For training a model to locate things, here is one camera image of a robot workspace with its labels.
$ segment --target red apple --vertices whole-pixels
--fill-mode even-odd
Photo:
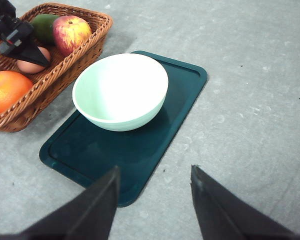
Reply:
[[[77,49],[90,35],[89,24],[78,16],[61,16],[53,22],[53,38],[63,56]]]

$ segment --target plastic tray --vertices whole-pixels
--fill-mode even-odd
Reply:
[[[95,126],[75,111],[39,154],[44,164],[85,188],[119,166],[119,207],[137,199],[207,81],[202,67],[145,51],[133,53],[157,60],[168,74],[159,113],[138,129],[115,132]]]

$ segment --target wicker basket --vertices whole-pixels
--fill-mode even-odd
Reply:
[[[67,57],[62,56],[55,46],[44,46],[38,42],[39,46],[49,50],[51,65],[37,74],[25,74],[34,85],[10,109],[0,114],[0,131],[17,132],[27,127],[85,68],[96,61],[112,25],[112,18],[104,13],[58,3],[38,5],[20,19],[31,21],[38,14],[78,16],[89,23],[92,35]],[[0,71],[4,70],[19,72],[15,59],[0,54]]]

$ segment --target gray carpet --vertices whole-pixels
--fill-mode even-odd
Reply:
[[[40,0],[12,0],[21,16]],[[196,164],[300,233],[300,0],[58,0],[113,17],[101,58],[144,50],[201,66],[209,80],[110,240],[198,240]],[[0,132],[0,233],[17,233],[83,188],[39,149],[73,113],[70,85],[25,130]]]

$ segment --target egg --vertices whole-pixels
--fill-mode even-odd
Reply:
[[[38,48],[41,51],[41,53],[44,55],[44,57],[50,62],[51,57],[49,51],[46,48],[41,46],[38,46]],[[40,66],[32,62],[22,61],[22,60],[17,60],[16,64],[20,69],[20,71],[25,74],[37,74],[46,68],[45,66]]]

